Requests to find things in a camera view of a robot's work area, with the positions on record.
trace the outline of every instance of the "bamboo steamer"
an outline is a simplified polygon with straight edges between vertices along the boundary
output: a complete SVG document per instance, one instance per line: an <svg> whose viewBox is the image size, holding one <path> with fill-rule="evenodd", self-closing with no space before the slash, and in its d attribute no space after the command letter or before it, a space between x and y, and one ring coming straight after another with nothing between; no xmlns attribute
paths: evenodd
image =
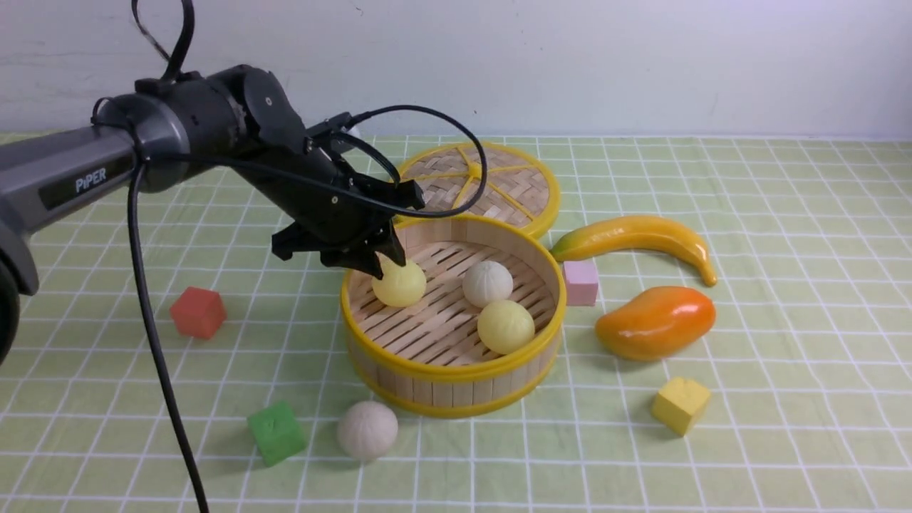
<svg viewBox="0 0 912 513"><path fill-rule="evenodd" d="M533 238L548 232L560 210L560 187L551 170L522 150L483 142L488 183L466 215L497 219ZM471 142L418 153L400 166L403 181L424 191L424 211L450 210L464 204L482 178L478 149Z"/></svg>
<svg viewBox="0 0 912 513"><path fill-rule="evenodd" d="M560 267L544 246L479 216L408 219L396 230L428 286L417 304L395 309L377 301L371 276L347 271L340 295L347 351L365 384L403 409L442 418L485 414L534 389L554 365L566 309ZM484 259L510 270L511 299L535 321L533 340L509 355L482 345L481 309L462 295L465 271Z"/></svg>

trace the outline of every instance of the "yellow bun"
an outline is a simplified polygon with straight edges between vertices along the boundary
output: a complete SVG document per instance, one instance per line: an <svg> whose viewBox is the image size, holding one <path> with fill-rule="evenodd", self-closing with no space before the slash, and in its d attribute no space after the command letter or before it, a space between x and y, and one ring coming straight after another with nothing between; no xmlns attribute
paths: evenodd
<svg viewBox="0 0 912 513"><path fill-rule="evenodd" d="M406 260L405 267L399 267L388 257L380 255L383 279L373 278L371 286L374 295L384 305L405 308L421 301L428 280L418 264Z"/></svg>
<svg viewBox="0 0 912 513"><path fill-rule="evenodd" d="M509 354L535 337L535 321L523 305L498 299L478 316L478 337L491 351Z"/></svg>

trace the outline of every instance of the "green checkered tablecloth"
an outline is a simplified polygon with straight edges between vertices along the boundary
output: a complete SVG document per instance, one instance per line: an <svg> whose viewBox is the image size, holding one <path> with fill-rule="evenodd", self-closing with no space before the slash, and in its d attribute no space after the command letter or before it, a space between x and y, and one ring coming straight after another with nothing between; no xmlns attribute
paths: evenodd
<svg viewBox="0 0 912 513"><path fill-rule="evenodd" d="M447 140L374 142L402 162ZM214 511L912 511L912 143L493 141L557 175L546 244L665 215L705 235L719 284L668 256L600 256L600 300L569 309L542 385L472 419L401 413L393 451L360 467L334 438L370 397L344 353L341 273L271 256L288 220L230 171L143 196L152 302ZM0 368L3 512L196 509L143 341L125 210L121 191L32 239L42 291ZM713 331L657 364L608 355L596 318L668 284L707 290ZM187 286L222 293L215 339L174 332L167 306ZM648 412L671 376L713 390L683 439ZM245 417L280 400L309 446L265 469Z"/></svg>

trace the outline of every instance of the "robotic arm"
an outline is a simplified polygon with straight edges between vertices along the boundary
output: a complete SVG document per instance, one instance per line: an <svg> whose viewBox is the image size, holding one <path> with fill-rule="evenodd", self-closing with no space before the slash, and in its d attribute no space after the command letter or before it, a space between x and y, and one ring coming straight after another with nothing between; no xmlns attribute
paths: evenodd
<svg viewBox="0 0 912 513"><path fill-rule="evenodd" d="M144 156L143 193L227 162L294 220L273 235L273 253L283 260L316 251L326 267L375 277L382 277L377 253L405 265L394 214L351 194L420 210L420 188L395 174L391 183L357 173L342 157L360 141L346 132L354 118L343 113L308 129L272 73L237 66L167 86L140 80L136 92L108 99L94 118L85 128L0 146L0 361L16 333L18 296L38 291L26 240L129 183ZM256 164L348 194L260 173ZM389 171L391 164L382 165Z"/></svg>

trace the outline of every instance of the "yellow block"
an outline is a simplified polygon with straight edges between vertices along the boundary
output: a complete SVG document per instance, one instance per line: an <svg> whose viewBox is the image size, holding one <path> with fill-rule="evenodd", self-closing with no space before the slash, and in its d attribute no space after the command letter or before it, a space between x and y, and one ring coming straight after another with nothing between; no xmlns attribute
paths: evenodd
<svg viewBox="0 0 912 513"><path fill-rule="evenodd" d="M671 431L684 436L703 416L710 396L709 389L698 382L674 378L656 394L652 416Z"/></svg>

